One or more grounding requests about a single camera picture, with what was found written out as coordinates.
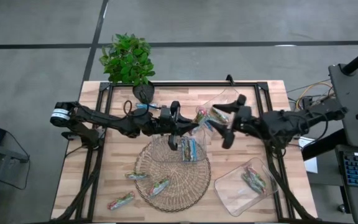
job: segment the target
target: wooden tabletop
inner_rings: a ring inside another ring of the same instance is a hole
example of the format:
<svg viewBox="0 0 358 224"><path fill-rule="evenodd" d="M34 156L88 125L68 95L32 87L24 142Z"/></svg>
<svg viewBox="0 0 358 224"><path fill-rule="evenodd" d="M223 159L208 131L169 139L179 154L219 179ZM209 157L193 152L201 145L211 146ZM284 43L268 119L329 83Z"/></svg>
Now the wooden tabletop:
<svg viewBox="0 0 358 224"><path fill-rule="evenodd" d="M289 110L287 94L283 81L266 81L270 90L270 97L274 110ZM247 97L246 105L252 107L252 114L258 116L255 92L253 87L235 87ZM99 82L84 82L80 95L80 103L94 109L98 97ZM225 87L156 87L154 103L170 106L178 100L181 104L181 113L187 118L194 118L196 107L205 104L219 95ZM122 106L126 100L136 102L132 88L114 88L110 114L123 116ZM264 111L267 111L265 97L262 94ZM273 222L277 221L273 197L269 196L253 207L250 207L238 217L231 216L223 207L220 199L214 192L214 181L220 176L235 169L253 157L258 157L265 164L266 155L262 141L237 134L233 146L227 150L221 147L222 141L213 138L207 145L208 158L211 163L211 182L203 198L191 208L177 213L165 213L147 205L136 191L135 184L126 180L124 174L134 168L135 160L143 147L150 142L151 137L144 135L136 139L129 139L118 131L108 129L104 147L103 161L99 178L98 194L94 210L94 222ZM80 141L72 141L67 152L80 146ZM62 176L57 190L52 218L61 215L78 193L84 169L86 149L80 149L71 154L64 162ZM317 217L308 177L298 147L287 147L284 157L288 181L291 191L306 210ZM110 211L107 204L115 198L122 197L129 191L135 192L135 200L131 203ZM84 217L88 210L88 196L85 198ZM283 192L280 198L284 216L287 209Z"/></svg>

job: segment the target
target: gray floor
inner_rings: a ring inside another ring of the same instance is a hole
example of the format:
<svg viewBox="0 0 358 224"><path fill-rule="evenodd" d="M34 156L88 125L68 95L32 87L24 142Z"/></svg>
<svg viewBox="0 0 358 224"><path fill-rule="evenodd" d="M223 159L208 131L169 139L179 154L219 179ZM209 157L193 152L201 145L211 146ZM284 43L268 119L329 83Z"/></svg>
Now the gray floor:
<svg viewBox="0 0 358 224"><path fill-rule="evenodd" d="M102 0L0 0L0 44L90 44ZM358 0L115 0L99 43L115 33L149 42L358 40ZM0 223L46 221L56 194L67 142L49 123L57 101L77 100L89 49L0 50L0 127L10 130L32 159L25 191L4 187ZM90 80L107 80L96 51ZM154 48L152 80L284 80L287 90L328 78L329 65L358 55L358 45L311 47ZM310 94L321 94L321 86ZM302 90L288 96L297 98ZM329 133L340 122L330 123ZM317 138L324 126L314 127ZM25 165L15 164L20 185ZM319 217L352 222L336 211L337 187L312 185Z"/></svg>

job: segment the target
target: green leaves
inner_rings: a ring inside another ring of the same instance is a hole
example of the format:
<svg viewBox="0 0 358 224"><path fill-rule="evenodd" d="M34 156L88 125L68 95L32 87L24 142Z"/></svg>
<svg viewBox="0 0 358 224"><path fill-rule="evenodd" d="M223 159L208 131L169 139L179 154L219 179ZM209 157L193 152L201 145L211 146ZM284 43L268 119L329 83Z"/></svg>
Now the green leaves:
<svg viewBox="0 0 358 224"><path fill-rule="evenodd" d="M138 56L138 55L140 55L140 54L142 54L143 53L143 50L142 49L135 49L134 50L134 54L136 55L136 56Z"/></svg>
<svg viewBox="0 0 358 224"><path fill-rule="evenodd" d="M154 65L148 58L150 45L134 34L116 34L116 37L112 45L102 46L103 56L99 58L104 73L109 74L109 81L148 84L148 77L155 75Z"/></svg>

